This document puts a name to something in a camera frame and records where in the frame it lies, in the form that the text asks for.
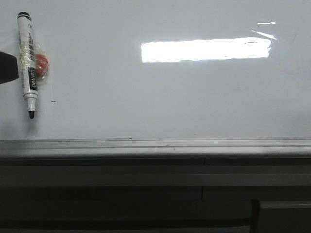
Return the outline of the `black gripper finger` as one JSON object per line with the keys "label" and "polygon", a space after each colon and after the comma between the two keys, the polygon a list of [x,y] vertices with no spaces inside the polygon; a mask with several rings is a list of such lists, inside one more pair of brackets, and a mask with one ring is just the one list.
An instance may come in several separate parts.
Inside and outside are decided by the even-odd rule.
{"label": "black gripper finger", "polygon": [[18,79],[17,58],[5,52],[0,52],[0,84]]}

